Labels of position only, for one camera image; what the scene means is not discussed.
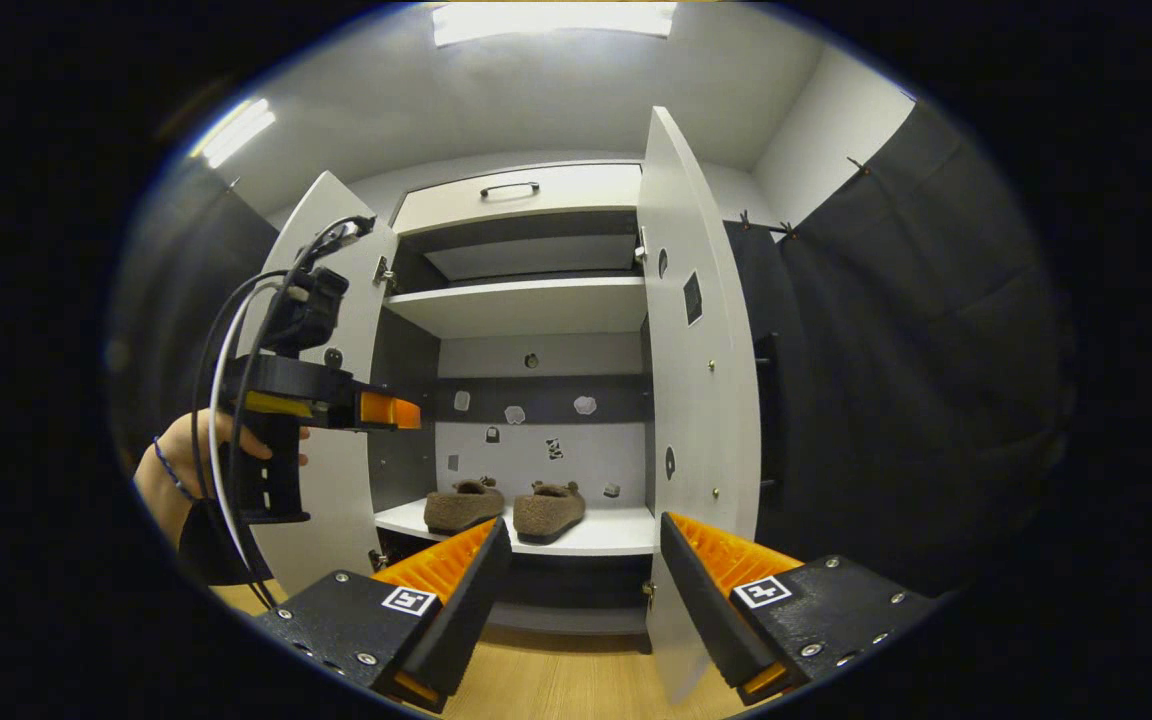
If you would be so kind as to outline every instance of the fuzzy slipper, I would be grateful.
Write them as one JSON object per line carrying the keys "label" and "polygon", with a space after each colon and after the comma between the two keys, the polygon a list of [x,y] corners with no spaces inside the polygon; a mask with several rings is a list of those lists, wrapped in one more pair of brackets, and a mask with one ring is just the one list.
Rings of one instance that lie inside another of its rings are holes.
{"label": "fuzzy slipper", "polygon": [[513,529],[521,541],[550,544],[585,518],[585,498],[576,483],[566,486],[531,483],[533,495],[513,500]]}
{"label": "fuzzy slipper", "polygon": [[425,497],[425,526],[439,536],[454,536],[505,511],[505,497],[495,478],[461,480],[456,492],[431,492]]}

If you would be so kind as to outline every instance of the ceiling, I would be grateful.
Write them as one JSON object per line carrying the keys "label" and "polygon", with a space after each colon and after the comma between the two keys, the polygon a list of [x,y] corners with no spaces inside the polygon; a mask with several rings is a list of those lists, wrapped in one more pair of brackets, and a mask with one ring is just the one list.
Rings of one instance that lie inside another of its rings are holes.
{"label": "ceiling", "polygon": [[679,3],[668,38],[509,35],[435,47],[433,3],[372,15],[253,96],[276,122],[218,170],[257,213],[346,182],[529,150],[641,152],[662,105],[702,161],[750,170],[812,76],[819,38],[748,3]]}

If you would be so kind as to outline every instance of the open cabinet door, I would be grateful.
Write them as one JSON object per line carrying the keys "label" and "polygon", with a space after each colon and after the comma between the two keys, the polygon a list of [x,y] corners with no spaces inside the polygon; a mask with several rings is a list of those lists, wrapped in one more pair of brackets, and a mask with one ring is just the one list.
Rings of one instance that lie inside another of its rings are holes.
{"label": "open cabinet door", "polygon": [[[753,538],[760,439],[749,316],[717,202],[665,108],[652,109],[637,214],[652,336],[657,547],[660,511]],[[708,653],[659,550],[652,582],[647,634],[666,696],[677,703]]]}
{"label": "open cabinet door", "polygon": [[[264,272],[287,270],[296,253],[317,233],[334,220],[348,215],[372,215],[371,209],[358,200],[332,173],[323,173],[305,192],[291,217],[274,241],[265,260]],[[302,361],[323,363],[328,347],[344,356],[341,369],[365,382],[371,376],[371,351],[376,344],[376,324],[385,300],[385,283],[376,283],[376,264],[384,256],[392,265],[397,237],[378,218],[366,237],[329,255],[317,263],[344,275],[349,290],[340,301],[338,328],[325,346],[301,353]],[[251,347],[260,319],[270,309],[273,293],[252,301],[238,338],[238,354]],[[371,511],[371,486],[367,477],[367,434],[348,430],[316,429],[301,452],[310,464],[301,468],[301,502],[310,520],[282,525],[252,525],[252,535],[274,579],[288,594],[323,578],[335,569],[371,575],[367,551],[380,550]]]}

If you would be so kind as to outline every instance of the hand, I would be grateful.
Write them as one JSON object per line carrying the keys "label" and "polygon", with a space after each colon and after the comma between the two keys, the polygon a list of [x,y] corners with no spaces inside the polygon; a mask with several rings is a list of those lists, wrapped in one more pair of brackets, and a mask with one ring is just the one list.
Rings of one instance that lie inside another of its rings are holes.
{"label": "hand", "polygon": [[[198,437],[198,454],[202,461],[202,476],[194,464],[194,447],[189,437],[189,415],[182,415],[159,435],[159,448],[162,455],[170,462],[172,470],[180,478],[180,484],[188,488],[194,497],[215,497],[214,483],[211,482],[211,447],[207,444],[207,418],[210,410],[198,411],[198,424],[196,433]],[[227,414],[215,414],[215,445],[229,442],[233,439],[234,419]],[[301,429],[301,439],[310,437],[310,429]],[[243,448],[248,455],[260,460],[268,460],[273,452],[252,434],[250,429],[243,429],[238,439],[238,447]],[[300,462],[304,467],[308,464],[308,456],[301,454]],[[200,477],[207,478],[210,492],[204,493]],[[136,469],[136,487],[141,492],[141,498],[150,509],[150,515],[159,528],[172,539],[173,546],[180,543],[180,530],[184,529],[184,521],[189,516],[191,502],[185,497],[180,495],[175,488],[175,483],[164,468],[162,462],[157,456],[154,446],[149,446],[145,454],[141,456],[141,465]]]}
{"label": "hand", "polygon": [[[194,497],[215,497],[217,490],[214,480],[211,478],[211,446],[207,444],[207,418],[210,416],[210,410],[198,410],[198,457],[202,461],[202,477],[207,478],[206,493],[202,488],[198,482],[198,469],[194,465],[194,448],[189,444],[189,415],[182,415],[180,418],[174,420],[172,425],[166,429],[161,435],[159,435],[159,447],[162,448],[162,455],[170,462],[172,469],[175,471],[180,478],[180,483],[188,488],[189,493]],[[310,437],[310,429],[301,429],[301,439],[308,439]],[[223,445],[234,438],[234,419],[228,414],[215,414],[215,445]],[[238,439],[238,447],[242,448],[247,455],[259,460],[270,460],[273,452],[270,447],[262,442],[259,438],[252,434],[251,429],[243,429],[242,437]],[[147,452],[154,452],[154,448],[147,448]],[[302,468],[308,464],[308,456],[301,454],[300,462]]]}

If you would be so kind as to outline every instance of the drawer handle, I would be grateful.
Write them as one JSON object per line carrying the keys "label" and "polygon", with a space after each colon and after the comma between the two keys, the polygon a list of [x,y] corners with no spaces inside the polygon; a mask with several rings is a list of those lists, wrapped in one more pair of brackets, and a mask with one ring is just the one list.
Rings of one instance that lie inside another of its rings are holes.
{"label": "drawer handle", "polygon": [[486,197],[488,196],[488,191],[500,190],[500,188],[502,187],[517,187],[520,184],[530,184],[531,192],[540,192],[539,182],[510,182],[508,184],[494,184],[493,187],[484,187],[483,190],[479,191],[479,196]]}

